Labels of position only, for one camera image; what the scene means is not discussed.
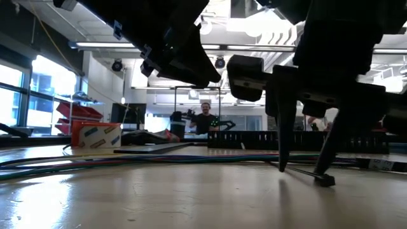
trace man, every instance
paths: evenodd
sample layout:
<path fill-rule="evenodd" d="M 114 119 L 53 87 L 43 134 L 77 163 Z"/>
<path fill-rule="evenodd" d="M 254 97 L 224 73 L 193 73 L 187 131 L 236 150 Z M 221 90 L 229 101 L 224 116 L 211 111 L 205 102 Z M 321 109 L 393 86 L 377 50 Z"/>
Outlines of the man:
<path fill-rule="evenodd" d="M 191 120 L 190 128 L 197 127 L 197 134 L 207 134 L 208 131 L 219 130 L 219 127 L 211 127 L 210 123 L 216 119 L 216 116 L 209 113 L 210 104 L 204 102 L 201 104 L 202 114 L 198 114 Z"/>

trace security camera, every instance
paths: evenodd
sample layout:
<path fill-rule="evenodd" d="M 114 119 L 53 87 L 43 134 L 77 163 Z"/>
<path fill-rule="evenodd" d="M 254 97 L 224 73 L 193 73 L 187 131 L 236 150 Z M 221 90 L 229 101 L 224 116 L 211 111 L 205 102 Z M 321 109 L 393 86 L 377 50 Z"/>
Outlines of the security camera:
<path fill-rule="evenodd" d="M 120 72 L 123 69 L 123 64 L 121 63 L 121 59 L 116 59 L 113 62 L 112 70 L 115 72 Z"/>
<path fill-rule="evenodd" d="M 215 67 L 218 69 L 224 68 L 226 65 L 226 62 L 224 61 L 223 57 L 217 57 L 215 61 Z"/>

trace black plastic part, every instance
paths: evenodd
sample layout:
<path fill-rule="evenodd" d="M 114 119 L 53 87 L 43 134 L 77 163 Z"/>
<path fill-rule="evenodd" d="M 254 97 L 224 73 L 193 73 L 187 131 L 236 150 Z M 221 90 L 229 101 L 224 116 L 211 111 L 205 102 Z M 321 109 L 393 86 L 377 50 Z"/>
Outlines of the black plastic part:
<path fill-rule="evenodd" d="M 16 137 L 28 137 L 28 134 L 15 130 L 3 123 L 0 123 L 0 130 L 6 132 L 8 134 L 11 134 L 13 136 L 16 136 Z"/>
<path fill-rule="evenodd" d="M 267 163 L 274 166 L 274 167 L 280 168 L 280 166 L 277 165 L 276 163 L 273 163 L 273 162 L 267 162 Z M 287 166 L 286 169 L 289 169 L 289 170 L 292 170 L 292 171 L 295 171 L 295 172 L 299 172 L 301 174 L 305 174 L 305 175 L 314 177 L 315 183 L 318 184 L 321 187 L 330 187 L 330 186 L 334 186 L 336 184 L 335 183 L 335 177 L 330 176 L 328 174 L 318 175 L 318 174 L 316 174 L 314 172 L 309 172 L 309 171 L 305 171 L 305 170 L 302 170 L 302 169 L 297 169 L 297 168 L 290 167 L 290 166 Z"/>
<path fill-rule="evenodd" d="M 262 88 L 253 89 L 236 85 L 235 80 L 242 80 L 239 78 L 241 76 L 248 76 L 258 81 L 264 80 L 264 60 L 262 58 L 234 55 L 229 60 L 226 68 L 228 70 L 230 92 L 235 98 L 251 102 L 258 101 L 261 98 Z"/>
<path fill-rule="evenodd" d="M 294 131 L 293 151 L 320 151 L 328 132 Z M 338 148 L 343 153 L 389 154 L 389 139 L 385 132 L 350 133 Z M 279 150 L 277 131 L 209 132 L 208 148 Z"/>
<path fill-rule="evenodd" d="M 129 149 L 116 149 L 114 153 L 130 153 L 130 154 L 163 154 L 169 151 L 180 149 L 187 146 L 192 146 L 192 142 L 182 142 L 182 143 L 167 143 L 167 144 L 157 144 L 152 146 L 141 146 Z"/>
<path fill-rule="evenodd" d="M 315 177 L 315 182 L 321 187 L 330 187 L 336 184 L 335 177 L 327 174 Z"/>

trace duct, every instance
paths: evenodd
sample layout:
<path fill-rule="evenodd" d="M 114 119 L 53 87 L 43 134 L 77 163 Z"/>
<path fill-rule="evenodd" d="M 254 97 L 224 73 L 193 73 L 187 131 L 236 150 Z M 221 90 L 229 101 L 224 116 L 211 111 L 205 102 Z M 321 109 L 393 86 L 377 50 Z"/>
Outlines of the duct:
<path fill-rule="evenodd" d="M 295 26 L 292 26 L 290 28 L 290 30 L 286 33 L 283 33 L 283 38 L 280 40 L 280 42 L 284 42 L 284 43 L 279 43 L 278 45 L 288 45 L 288 44 L 293 44 L 298 37 L 298 32 L 297 32 L 297 28 Z M 286 53 L 274 53 L 273 58 L 268 60 L 268 58 L 266 58 L 265 60 L 265 71 L 270 73 L 272 71 L 272 67 L 274 66 L 276 60 L 279 57 L 283 57 L 287 55 Z"/>

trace glass wall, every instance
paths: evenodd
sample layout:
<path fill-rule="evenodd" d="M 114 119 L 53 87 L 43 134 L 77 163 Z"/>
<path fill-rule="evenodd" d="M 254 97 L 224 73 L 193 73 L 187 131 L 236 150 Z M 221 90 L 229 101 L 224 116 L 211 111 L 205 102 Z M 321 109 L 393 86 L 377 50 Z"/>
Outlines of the glass wall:
<path fill-rule="evenodd" d="M 76 88 L 76 75 L 65 67 L 42 56 L 32 61 L 31 96 L 27 126 L 34 127 L 34 135 L 57 135 L 55 123 L 63 116 L 56 110 L 59 100 L 55 95 L 72 95 Z"/>
<path fill-rule="evenodd" d="M 221 115 L 221 121 L 232 121 L 236 124 L 230 131 L 238 130 L 253 130 L 260 131 L 262 128 L 262 117 L 260 115 Z M 185 127 L 185 132 L 194 132 L 195 128 Z M 169 114 L 153 114 L 146 117 L 145 129 L 150 132 L 159 132 L 165 129 L 170 129 Z"/>
<path fill-rule="evenodd" d="M 17 125 L 21 94 L 0 88 L 0 98 L 2 98 L 0 99 L 0 123 L 8 126 Z"/>
<path fill-rule="evenodd" d="M 0 60 L 0 123 L 33 127 L 33 135 L 59 134 L 55 124 L 63 116 L 56 110 L 61 99 L 55 96 L 73 94 L 76 79 L 75 73 L 40 55 L 32 69 Z"/>
<path fill-rule="evenodd" d="M 0 64 L 0 123 L 14 127 L 20 123 L 20 105 L 22 103 L 24 73 L 12 68 L 11 64 Z"/>

